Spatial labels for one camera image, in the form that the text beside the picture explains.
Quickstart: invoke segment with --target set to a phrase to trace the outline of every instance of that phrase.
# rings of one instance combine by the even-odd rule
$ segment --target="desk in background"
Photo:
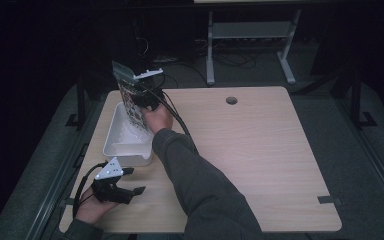
[[[329,196],[287,91],[282,87],[167,89],[186,123],[200,154],[223,171],[253,210],[264,232],[337,231],[341,220]],[[230,105],[226,98],[238,102]],[[118,91],[108,95],[83,165],[73,188],[102,153],[112,115],[121,101]],[[175,122],[173,129],[181,132]],[[92,177],[86,183],[92,183]],[[119,187],[146,186],[129,205],[108,213],[98,226],[107,232],[183,232],[186,215],[160,160],[136,167]],[[60,223],[66,231],[72,221],[67,206]]]

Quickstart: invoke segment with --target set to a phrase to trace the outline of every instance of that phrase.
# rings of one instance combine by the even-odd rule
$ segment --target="white desk frame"
[[[295,84],[295,78],[289,67],[287,56],[291,48],[301,9],[295,11],[292,21],[283,22],[238,22],[215,23],[213,12],[209,13],[208,20],[208,53],[207,53],[207,85],[214,85],[213,66],[213,39],[229,38],[286,38],[285,47],[277,53],[286,80],[289,84]]]

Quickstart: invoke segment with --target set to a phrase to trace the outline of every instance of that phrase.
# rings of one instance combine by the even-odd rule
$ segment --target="white tray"
[[[148,129],[134,126],[124,104],[117,104],[104,145],[104,155],[117,157],[122,167],[146,166],[151,163],[152,139]]]

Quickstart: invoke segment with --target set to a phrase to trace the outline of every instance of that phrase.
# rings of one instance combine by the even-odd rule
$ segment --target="person's left hand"
[[[77,210],[76,219],[93,225],[107,212],[117,207],[119,203],[100,202],[92,195],[93,190],[91,187],[82,194],[80,198],[81,205],[79,210]]]

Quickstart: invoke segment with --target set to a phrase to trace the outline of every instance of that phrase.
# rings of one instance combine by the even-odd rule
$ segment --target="wooden tabletop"
[[[341,220],[329,196],[310,145],[287,91],[282,87],[167,89],[201,156],[223,171],[248,200],[264,232],[337,231]],[[226,98],[235,97],[230,105]],[[71,197],[81,178],[105,160],[103,146],[119,91],[108,95]],[[173,129],[182,132],[175,122]],[[90,186],[94,173],[86,186]],[[154,155],[150,165],[135,167],[119,187],[146,186],[129,205],[108,213],[98,226],[107,232],[183,232],[186,215],[173,185]],[[67,206],[60,223],[72,221]]]

